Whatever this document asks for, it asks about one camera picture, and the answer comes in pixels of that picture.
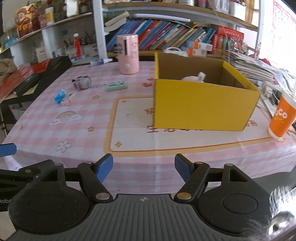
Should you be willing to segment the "blue wrapper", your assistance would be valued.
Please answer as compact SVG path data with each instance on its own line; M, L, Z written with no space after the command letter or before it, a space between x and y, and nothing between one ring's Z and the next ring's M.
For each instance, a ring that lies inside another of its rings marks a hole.
M65 98L66 96L66 92L64 90L59 90L59 92L56 94L55 98L54 98L54 101L57 103L57 104L60 104L61 101Z

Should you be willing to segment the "black flat box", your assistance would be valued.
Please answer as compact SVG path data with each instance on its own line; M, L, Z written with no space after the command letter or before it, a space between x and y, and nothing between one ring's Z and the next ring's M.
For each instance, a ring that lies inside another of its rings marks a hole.
M41 79L41 73L33 73L29 77L27 77L21 84L19 84L14 90L13 93L17 96L22 96L29 89L34 87L39 83Z

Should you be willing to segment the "pink checkered tablecloth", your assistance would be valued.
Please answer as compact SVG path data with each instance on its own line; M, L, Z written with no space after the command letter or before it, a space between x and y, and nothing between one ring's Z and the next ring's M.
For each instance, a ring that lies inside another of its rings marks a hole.
M88 76L91 87L76 90L72 80ZM127 89L107 92L124 81ZM74 93L70 106L54 101L59 90ZM263 108L255 109L242 132L154 128L154 63L142 62L134 75L116 63L73 67L56 79L25 111L5 139L17 152L4 158L10 170L47 159L76 167L110 153L113 169L104 185L114 193L174 193L183 180L174 167L177 153L221 168L232 163L252 178L289 172L295 166L295 138L282 143L267 135Z

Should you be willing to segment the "yellow cardboard box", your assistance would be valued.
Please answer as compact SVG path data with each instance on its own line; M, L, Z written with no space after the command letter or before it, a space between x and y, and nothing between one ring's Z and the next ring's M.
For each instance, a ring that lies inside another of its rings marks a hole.
M241 131L260 91L228 62L208 57L156 53L155 128ZM183 81L206 74L204 83Z

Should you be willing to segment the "beige folded cloth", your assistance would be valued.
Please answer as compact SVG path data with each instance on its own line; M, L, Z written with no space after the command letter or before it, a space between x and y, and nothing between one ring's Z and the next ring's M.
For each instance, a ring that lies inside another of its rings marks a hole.
M17 71L17 66L13 59L5 58L0 60L0 85L15 71Z

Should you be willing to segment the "orange paper drink cup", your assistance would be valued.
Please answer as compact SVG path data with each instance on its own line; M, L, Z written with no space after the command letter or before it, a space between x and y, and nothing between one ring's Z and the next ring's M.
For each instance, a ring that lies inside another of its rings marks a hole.
M295 122L295 116L295 99L283 91L268 127L269 136L277 142L283 142L285 133Z

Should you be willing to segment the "white power strip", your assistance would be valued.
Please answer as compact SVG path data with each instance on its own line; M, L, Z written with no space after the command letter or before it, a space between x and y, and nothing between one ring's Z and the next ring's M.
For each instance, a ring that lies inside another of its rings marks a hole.
M261 101L266 106L271 116L274 116L280 97L282 88L279 85L273 85L268 81L264 81L261 85Z

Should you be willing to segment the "stack of magazines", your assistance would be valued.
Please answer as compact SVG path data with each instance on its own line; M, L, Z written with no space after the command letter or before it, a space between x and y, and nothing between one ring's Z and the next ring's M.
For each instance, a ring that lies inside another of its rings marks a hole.
M256 87L260 87L265 81L273 85L279 85L276 79L279 71L265 62L237 52L228 52L226 58L235 69Z

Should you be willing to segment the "white pen holder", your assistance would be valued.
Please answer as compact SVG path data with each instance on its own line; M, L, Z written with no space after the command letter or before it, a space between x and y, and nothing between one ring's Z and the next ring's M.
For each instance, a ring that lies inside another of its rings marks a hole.
M86 57L98 56L97 44L89 44L82 46L83 53Z

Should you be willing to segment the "orange white medicine box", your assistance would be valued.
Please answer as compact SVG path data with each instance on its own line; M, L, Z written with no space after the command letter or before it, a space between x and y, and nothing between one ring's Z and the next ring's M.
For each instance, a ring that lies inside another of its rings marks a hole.
M207 43L201 43L201 42L197 42L197 41L187 41L187 48L212 51L213 45L207 44Z

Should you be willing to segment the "red fortune god box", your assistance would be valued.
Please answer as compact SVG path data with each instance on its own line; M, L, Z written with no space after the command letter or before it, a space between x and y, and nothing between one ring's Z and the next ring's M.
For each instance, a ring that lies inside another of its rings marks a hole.
M22 38L41 28L39 22L39 10L35 3L20 8L15 13L15 24L18 37Z

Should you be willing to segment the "pink cylindrical humidifier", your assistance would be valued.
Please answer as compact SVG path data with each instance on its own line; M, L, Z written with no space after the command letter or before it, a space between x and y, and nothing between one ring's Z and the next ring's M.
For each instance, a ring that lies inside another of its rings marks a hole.
M118 35L116 47L119 72L124 75L132 75L138 73L138 35Z

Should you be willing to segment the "red book set box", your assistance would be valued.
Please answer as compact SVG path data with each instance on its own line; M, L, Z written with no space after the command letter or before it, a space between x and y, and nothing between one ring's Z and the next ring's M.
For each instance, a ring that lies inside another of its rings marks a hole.
M215 33L211 39L212 54L224 54L227 50L239 52L241 50L244 34L237 30L218 25L211 25Z

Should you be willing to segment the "row of leaning books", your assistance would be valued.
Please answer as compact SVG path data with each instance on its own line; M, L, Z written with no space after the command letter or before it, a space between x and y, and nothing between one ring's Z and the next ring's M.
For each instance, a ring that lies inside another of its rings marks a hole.
M190 41L210 44L216 33L215 28L194 24L189 27L176 21L157 19L128 19L126 23L115 30L107 43L107 51L116 48L118 35L138 35L138 46L141 51L165 50L168 47L186 47Z

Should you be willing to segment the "white bookshelf frame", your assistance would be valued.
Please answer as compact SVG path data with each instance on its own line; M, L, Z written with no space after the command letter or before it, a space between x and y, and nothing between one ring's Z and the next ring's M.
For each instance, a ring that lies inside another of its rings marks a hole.
M104 31L103 17L106 14L111 13L122 13L128 11L131 16L134 14L158 14L167 16L177 16L184 19L189 19L193 22L205 22L221 25L223 27L236 28L241 27L251 31L258 32L259 28L252 24L249 24L236 17L226 15L224 13L215 12L212 9L199 8L196 6L189 6L185 4L169 4L160 2L130 2L130 3L118 3L118 4L102 4L102 1L93 2L93 13L85 13L78 16L73 16L65 20L53 23L52 25L46 26L36 32L30 33L29 35L19 39L15 44L11 45L1 52L1 57L4 56L6 51L10 51L15 64L17 66L32 60L32 51L30 43L36 34L41 34L43 39L42 47L45 48L47 56L53 57L53 51L61 48L62 41L60 41L60 32L58 27L61 25L78 21L84 18L93 18L94 29L96 35L96 41L99 50L100 57L107 56L106 50L106 35L109 32Z

